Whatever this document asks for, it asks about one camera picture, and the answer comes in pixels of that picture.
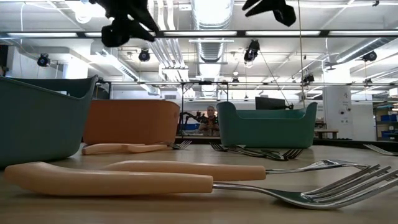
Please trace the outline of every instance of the silver utensil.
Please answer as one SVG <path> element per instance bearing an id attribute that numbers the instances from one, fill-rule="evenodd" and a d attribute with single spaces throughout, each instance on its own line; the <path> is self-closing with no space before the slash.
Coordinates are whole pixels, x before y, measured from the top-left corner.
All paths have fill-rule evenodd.
<path id="1" fill-rule="evenodd" d="M 375 152 L 383 154 L 385 156 L 398 156 L 398 153 L 396 153 L 396 152 L 389 152 L 384 149 L 381 149 L 380 147 L 374 146 L 372 144 L 364 144 L 364 146 L 366 146 L 369 149 L 372 149 Z"/>
<path id="2" fill-rule="evenodd" d="M 172 147 L 173 149 L 186 149 L 191 143 L 192 143 L 192 141 L 185 140 L 185 141 L 181 142 L 180 144 L 175 144 L 170 141 L 159 142 L 156 144 L 165 144 L 165 145 L 168 145 L 169 147 Z"/>
<path id="3" fill-rule="evenodd" d="M 260 151 L 255 150 L 255 149 L 248 149 L 244 146 L 231 146 L 230 148 L 233 149 L 242 149 L 245 151 L 249 151 L 249 152 L 253 152 L 253 153 L 266 153 L 266 154 L 273 154 L 278 156 L 279 159 L 283 159 L 284 161 L 287 161 L 288 159 L 295 159 L 296 157 L 298 157 L 299 155 L 301 155 L 301 153 L 303 152 L 304 149 L 290 149 L 287 152 L 285 152 L 283 155 L 280 156 L 278 151 L 272 151 L 272 150 L 268 150 L 268 149 L 261 149 Z"/>
<path id="4" fill-rule="evenodd" d="M 376 184 L 398 173 L 398 170 L 394 170 L 393 172 L 377 177 L 379 174 L 390 169 L 390 167 L 378 169 L 379 167 L 380 165 L 369 167 L 332 184 L 308 192 L 288 192 L 223 182 L 214 182 L 213 188 L 253 191 L 273 196 L 302 208 L 331 210 L 352 205 L 398 185 L 398 179 L 396 179 L 375 187 Z"/>
<path id="5" fill-rule="evenodd" d="M 361 165 L 356 162 L 349 161 L 341 161 L 338 159 L 325 159 L 321 161 L 314 162 L 305 167 L 294 168 L 294 169 L 266 169 L 266 174 L 292 174 L 298 172 L 308 172 L 315 170 L 325 170 L 325 169 L 334 169 L 341 167 L 357 167 L 359 169 L 367 169 L 370 165 Z"/>
<path id="6" fill-rule="evenodd" d="M 262 157 L 262 158 L 273 159 L 276 161 L 288 161 L 289 159 L 295 159 L 303 152 L 303 149 L 291 149 L 288 150 L 283 155 L 280 155 L 278 152 L 269 151 L 266 149 L 258 151 L 254 149 L 247 149 L 244 146 L 230 146 L 225 149 L 223 146 L 219 144 L 214 144 L 212 142 L 210 143 L 210 145 L 216 151 L 222 151 L 222 152 L 231 151 L 245 156 Z"/>

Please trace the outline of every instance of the orange basket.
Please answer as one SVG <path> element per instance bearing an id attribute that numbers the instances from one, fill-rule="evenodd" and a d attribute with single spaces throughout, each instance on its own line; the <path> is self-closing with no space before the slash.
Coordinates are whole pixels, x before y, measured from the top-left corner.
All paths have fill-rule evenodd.
<path id="1" fill-rule="evenodd" d="M 174 142 L 179 105 L 162 100 L 93 100 L 85 143 L 154 144 Z"/>

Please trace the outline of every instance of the table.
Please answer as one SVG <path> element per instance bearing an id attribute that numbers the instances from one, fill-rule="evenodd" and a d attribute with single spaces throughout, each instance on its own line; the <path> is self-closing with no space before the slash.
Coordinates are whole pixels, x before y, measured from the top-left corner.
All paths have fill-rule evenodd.
<path id="1" fill-rule="evenodd" d="M 332 138 L 337 139 L 337 133 L 338 130 L 332 130 L 332 129 L 316 129 L 315 133 L 318 134 L 318 139 L 323 139 L 323 134 L 324 133 L 332 133 Z"/>
<path id="2" fill-rule="evenodd" d="M 143 154 L 80 156 L 76 154 L 57 166 L 95 169 L 127 159 L 209 162 L 215 164 L 262 165 L 270 169 L 309 165 L 320 159 L 344 159 L 363 164 L 398 168 L 395 157 L 364 149 L 313 146 L 295 160 L 277 162 L 228 152 L 216 152 L 207 145 L 191 145 L 186 150 Z M 267 180 L 245 184 L 281 190 L 312 190 L 358 171 L 355 168 L 323 170 L 301 174 L 269 175 Z M 306 210 L 287 205 L 255 192 L 214 190 L 212 194 L 183 194 L 117 198 L 44 197 L 4 181 L 0 173 L 1 224 L 242 224 L 316 223 L 363 224 L 395 223 L 398 219 L 398 187 L 349 207 L 334 211 Z"/>

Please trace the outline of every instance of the teal basket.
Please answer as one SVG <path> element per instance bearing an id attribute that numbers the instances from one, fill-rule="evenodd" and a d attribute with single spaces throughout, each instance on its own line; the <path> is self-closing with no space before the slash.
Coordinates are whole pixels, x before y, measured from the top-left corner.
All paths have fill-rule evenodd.
<path id="1" fill-rule="evenodd" d="M 308 148 L 312 145 L 317 103 L 299 110 L 237 110 L 217 104 L 221 143 L 228 147 Z"/>
<path id="2" fill-rule="evenodd" d="M 0 77 L 0 167 L 76 153 L 96 81 Z"/>

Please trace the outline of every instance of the metal frame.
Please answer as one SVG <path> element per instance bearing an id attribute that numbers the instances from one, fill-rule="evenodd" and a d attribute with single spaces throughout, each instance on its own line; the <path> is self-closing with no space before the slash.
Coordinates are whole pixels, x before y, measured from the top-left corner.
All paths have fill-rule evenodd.
<path id="1" fill-rule="evenodd" d="M 347 34 L 333 34 L 335 32 L 347 32 Z M 29 34 L 76 34 L 71 37 L 51 37 L 51 36 L 36 36 L 29 37 Z M 398 30 L 396 29 L 369 29 L 369 30 L 161 30 L 156 38 L 170 39 L 170 38 L 367 38 L 367 37 L 398 37 Z M 36 32 L 21 32 L 9 31 L 0 32 L 0 39 L 100 39 L 101 31 L 96 32 L 50 32 L 50 31 L 36 31 Z"/>

